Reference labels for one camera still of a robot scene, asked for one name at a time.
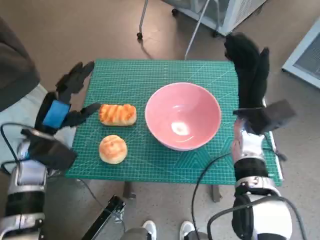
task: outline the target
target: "elongated bread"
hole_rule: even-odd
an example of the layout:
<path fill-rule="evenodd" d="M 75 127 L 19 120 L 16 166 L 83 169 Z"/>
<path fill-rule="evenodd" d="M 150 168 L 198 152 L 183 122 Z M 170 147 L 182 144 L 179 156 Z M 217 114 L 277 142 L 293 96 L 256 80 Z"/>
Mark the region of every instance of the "elongated bread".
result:
<path fill-rule="evenodd" d="M 117 135 L 109 135 L 99 145 L 99 155 L 108 164 L 121 163 L 128 154 L 126 142 Z"/>
<path fill-rule="evenodd" d="M 135 106 L 102 104 L 99 110 L 100 122 L 107 126 L 129 126 L 137 120 Z"/>

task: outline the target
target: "metal stand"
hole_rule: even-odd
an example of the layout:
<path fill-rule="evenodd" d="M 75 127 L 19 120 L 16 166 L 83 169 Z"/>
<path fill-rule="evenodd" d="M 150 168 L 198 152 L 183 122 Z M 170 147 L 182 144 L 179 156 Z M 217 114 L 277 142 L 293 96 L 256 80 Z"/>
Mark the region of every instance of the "metal stand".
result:
<path fill-rule="evenodd" d="M 124 182 L 123 197 L 130 200 L 136 199 L 136 194 L 133 191 L 132 183 L 130 181 Z"/>
<path fill-rule="evenodd" d="M 214 203 L 219 203 L 222 198 L 219 190 L 219 185 L 211 185 L 211 198 Z"/>
<path fill-rule="evenodd" d="M 204 15 L 205 15 L 205 12 L 206 12 L 206 10 L 207 10 L 207 7 L 208 7 L 209 2 L 210 2 L 210 0 L 206 0 L 206 2 L 205 2 L 205 5 L 204 5 L 203 10 L 202 10 L 202 12 L 201 12 L 201 15 L 200 15 L 200 17 L 199 17 L 199 19 L 198 19 L 198 22 L 197 22 L 197 24 L 196 24 L 196 26 L 195 26 L 195 29 L 194 29 L 193 33 L 192 33 L 192 37 L 191 37 L 191 40 L 190 40 L 190 42 L 189 42 L 189 45 L 188 45 L 188 47 L 187 47 L 187 49 L 186 49 L 186 52 L 185 52 L 185 55 L 184 55 L 184 60 L 187 59 L 187 56 L 188 56 L 188 53 L 189 53 L 189 51 L 190 51 L 191 45 L 192 45 L 192 43 L 194 42 L 195 36 L 196 36 L 196 34 L 197 34 L 197 32 L 198 32 L 198 28 L 199 28 L 200 23 L 201 23 Z M 219 5 L 219 0 L 214 0 L 214 2 L 215 2 L 215 4 L 216 4 L 216 6 L 217 6 L 216 31 L 218 31 L 218 29 L 219 29 L 219 20 L 220 20 L 220 5 Z M 144 22 L 147 5 L 148 5 L 148 0 L 145 0 L 144 6 L 143 6 L 143 10 L 142 10 L 141 19 L 140 19 L 139 32 L 136 34 L 136 36 L 137 36 L 137 38 L 138 38 L 139 41 L 142 40 L 142 38 L 143 38 L 143 34 L 142 34 L 142 24 L 143 24 L 143 22 Z M 174 17 L 177 16 L 178 13 L 179 13 L 179 11 L 178 11 L 177 9 L 174 8 L 174 9 L 172 10 L 172 15 L 173 15 Z"/>
<path fill-rule="evenodd" d="M 206 12 L 206 10 L 207 10 L 207 7 L 208 7 L 209 2 L 210 2 L 210 0 L 206 0 L 206 2 L 205 2 L 205 5 L 204 5 L 203 10 L 202 10 L 202 12 L 201 12 L 201 15 L 200 15 L 200 17 L 199 17 L 199 20 L 198 20 L 198 22 L 197 22 L 197 24 L 196 24 L 196 26 L 195 26 L 194 31 L 193 31 L 193 34 L 192 34 L 191 40 L 190 40 L 190 42 L 189 42 L 188 48 L 186 49 L 186 52 L 185 52 L 185 55 L 184 55 L 184 60 L 187 60 L 187 55 L 188 55 L 188 53 L 189 53 L 189 50 L 190 50 L 190 48 L 191 48 L 192 43 L 194 42 L 195 36 L 196 36 L 196 34 L 197 34 L 197 32 L 198 32 L 198 28 L 199 28 L 199 26 L 200 26 L 200 23 L 201 23 L 201 21 L 202 21 L 202 18 L 203 18 L 204 15 L 205 15 L 205 12 Z"/>
<path fill-rule="evenodd" d="M 146 10 L 147 10 L 147 5 L 148 5 L 148 0 L 145 0 L 144 6 L 143 6 L 143 10 L 142 10 L 142 15 L 141 15 L 141 18 L 140 18 L 139 32 L 136 34 L 138 40 L 142 40 L 142 38 L 143 38 L 143 35 L 142 35 L 142 24 L 144 23 L 145 14 L 146 14 Z"/>

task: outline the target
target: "white shoe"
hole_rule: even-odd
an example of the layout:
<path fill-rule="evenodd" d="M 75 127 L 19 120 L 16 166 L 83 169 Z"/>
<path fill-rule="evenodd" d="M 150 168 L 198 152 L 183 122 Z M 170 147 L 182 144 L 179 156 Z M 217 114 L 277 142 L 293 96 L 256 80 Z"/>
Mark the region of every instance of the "white shoe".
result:
<path fill-rule="evenodd" d="M 196 230 L 195 226 L 190 221 L 184 221 L 180 227 L 179 240 L 184 240 L 190 232 Z"/>
<path fill-rule="evenodd" d="M 142 227 L 149 232 L 149 234 L 151 235 L 151 240 L 157 239 L 157 228 L 156 228 L 156 224 L 153 221 L 151 220 L 146 221 L 142 225 Z"/>

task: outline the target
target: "person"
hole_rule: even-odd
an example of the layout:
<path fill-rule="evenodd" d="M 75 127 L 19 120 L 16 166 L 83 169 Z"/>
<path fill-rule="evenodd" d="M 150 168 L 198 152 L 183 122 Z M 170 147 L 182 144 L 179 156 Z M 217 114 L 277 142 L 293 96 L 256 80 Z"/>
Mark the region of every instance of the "person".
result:
<path fill-rule="evenodd" d="M 0 125 L 7 122 L 35 126 L 36 117 L 48 93 L 40 83 L 34 62 L 23 44 L 0 17 Z M 24 137 L 21 129 L 7 126 L 3 129 L 12 148 L 16 151 Z M 56 138 L 71 146 L 74 128 L 62 129 Z M 13 160 L 5 140 L 0 137 L 0 164 Z"/>
<path fill-rule="evenodd" d="M 207 234 L 199 232 L 200 240 L 207 240 Z M 120 240 L 157 240 L 156 224 L 148 220 L 142 227 L 131 228 Z M 184 221 L 180 227 L 179 240 L 198 240 L 195 227 L 190 221 Z"/>

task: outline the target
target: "gray floor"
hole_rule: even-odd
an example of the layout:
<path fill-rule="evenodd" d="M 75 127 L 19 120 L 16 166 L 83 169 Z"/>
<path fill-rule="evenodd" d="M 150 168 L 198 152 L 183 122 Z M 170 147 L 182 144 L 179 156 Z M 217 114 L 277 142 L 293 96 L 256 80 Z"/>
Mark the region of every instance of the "gray floor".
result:
<path fill-rule="evenodd" d="M 151 0 L 146 13 L 144 49 L 136 41 L 143 0 L 1 0 L 0 15 L 16 31 L 33 57 L 42 84 L 52 90 L 59 77 L 77 61 L 96 58 L 182 59 L 195 21 L 175 19 L 171 7 Z M 320 14 L 319 0 L 269 0 L 260 15 L 252 15 L 236 31 L 252 37 L 260 47 L 269 46 L 271 72 L 267 99 L 287 99 L 298 117 L 275 132 L 275 139 L 289 161 L 283 165 L 285 182 L 280 188 L 303 216 L 309 239 L 320 239 L 320 91 L 281 72 L 281 66 Z M 213 39 L 201 27 L 190 59 L 224 60 L 223 39 Z M 84 91 L 72 99 L 80 108 Z M 8 180 L 0 176 L 0 207 L 5 203 Z M 122 182 L 91 180 L 89 185 L 101 201 L 121 195 Z M 152 219 L 159 240 L 178 239 L 182 221 L 190 220 L 193 185 L 135 183 L 136 202 L 128 204 L 127 228 Z M 99 215 L 100 209 L 87 190 L 73 179 L 48 183 L 46 217 L 48 239 L 78 240 Z M 207 186 L 199 188 L 196 219 L 201 230 L 214 213 L 233 204 L 233 187 L 222 188 L 223 200 L 213 204 Z M 216 239 L 237 239 L 231 216 L 214 224 Z M 292 239 L 300 239 L 294 220 Z M 109 224 L 99 239 L 120 237 L 121 226 Z"/>

